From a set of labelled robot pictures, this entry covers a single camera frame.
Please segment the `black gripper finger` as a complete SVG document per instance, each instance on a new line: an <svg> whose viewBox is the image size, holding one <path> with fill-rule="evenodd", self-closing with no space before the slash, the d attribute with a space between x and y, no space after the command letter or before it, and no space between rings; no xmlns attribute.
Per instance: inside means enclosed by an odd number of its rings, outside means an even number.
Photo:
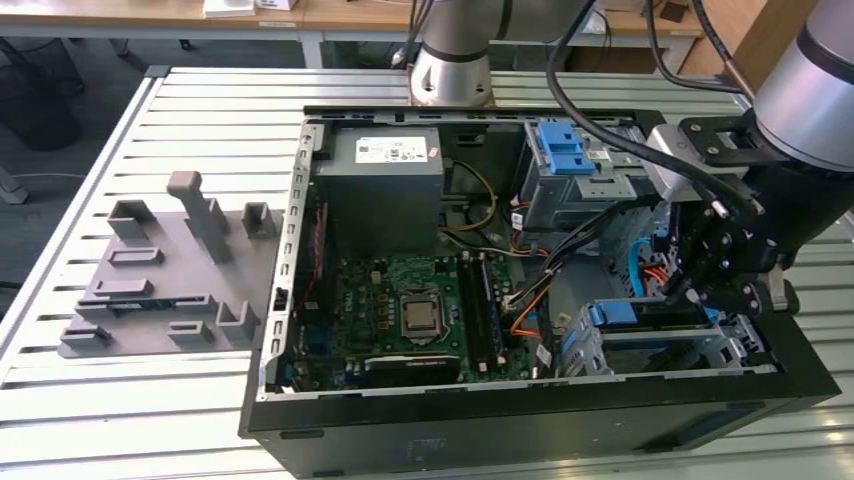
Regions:
<svg viewBox="0 0 854 480"><path fill-rule="evenodd" d="M801 302L792 282L781 269L759 274L737 274L695 286L700 303L712 309L747 316L776 312L797 314Z"/></svg>
<svg viewBox="0 0 854 480"><path fill-rule="evenodd" d="M719 202L670 204L670 259L673 273L664 287L668 304L737 305L732 249L737 246L740 216L724 216Z"/></svg>

